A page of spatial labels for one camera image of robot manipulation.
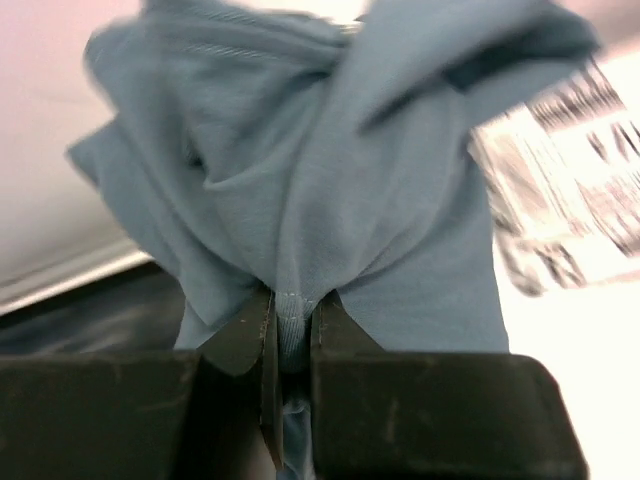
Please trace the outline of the grey-blue shirt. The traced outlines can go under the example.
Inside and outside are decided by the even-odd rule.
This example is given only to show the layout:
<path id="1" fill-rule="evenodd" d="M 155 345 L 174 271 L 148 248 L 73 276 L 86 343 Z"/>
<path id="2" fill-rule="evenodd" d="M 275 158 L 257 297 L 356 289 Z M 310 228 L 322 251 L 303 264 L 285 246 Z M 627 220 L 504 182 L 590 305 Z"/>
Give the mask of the grey-blue shirt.
<path id="1" fill-rule="evenodd" d="M 377 1 L 361 26 L 225 1 L 150 1 L 85 63 L 113 120 L 69 150 L 180 283 L 180 347 L 259 284 L 299 367 L 337 291 L 386 347 L 508 347 L 471 130 L 583 66 L 551 1 Z"/>

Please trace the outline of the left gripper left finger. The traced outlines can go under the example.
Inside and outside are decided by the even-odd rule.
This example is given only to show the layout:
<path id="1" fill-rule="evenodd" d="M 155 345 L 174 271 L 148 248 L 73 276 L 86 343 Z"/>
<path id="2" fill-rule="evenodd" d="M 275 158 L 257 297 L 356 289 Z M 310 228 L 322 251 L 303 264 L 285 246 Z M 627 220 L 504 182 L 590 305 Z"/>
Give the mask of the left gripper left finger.
<path id="1" fill-rule="evenodd" d="M 244 399 L 257 414 L 273 466 L 282 470 L 283 399 L 273 293 L 266 287 L 256 289 L 240 311 L 198 352 L 218 372 L 248 389 Z"/>

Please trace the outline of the newspaper print fabric bag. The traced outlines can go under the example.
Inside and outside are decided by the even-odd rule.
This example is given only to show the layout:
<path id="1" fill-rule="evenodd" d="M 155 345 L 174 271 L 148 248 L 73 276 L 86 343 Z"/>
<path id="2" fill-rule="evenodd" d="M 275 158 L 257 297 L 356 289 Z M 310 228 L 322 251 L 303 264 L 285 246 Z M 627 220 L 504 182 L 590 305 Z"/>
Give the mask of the newspaper print fabric bag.
<path id="1" fill-rule="evenodd" d="M 639 277 L 639 56 L 600 57 L 473 132 L 496 246 L 529 296 Z"/>

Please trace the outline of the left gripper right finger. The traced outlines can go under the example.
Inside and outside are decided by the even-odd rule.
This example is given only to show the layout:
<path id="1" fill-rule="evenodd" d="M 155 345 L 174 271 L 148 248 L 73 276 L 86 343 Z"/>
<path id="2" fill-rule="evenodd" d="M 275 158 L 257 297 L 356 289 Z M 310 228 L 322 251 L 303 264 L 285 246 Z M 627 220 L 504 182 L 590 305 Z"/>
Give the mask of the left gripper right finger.
<path id="1" fill-rule="evenodd" d="M 378 354 L 383 348 L 346 312 L 337 292 L 330 292 L 311 315 L 310 354 Z"/>

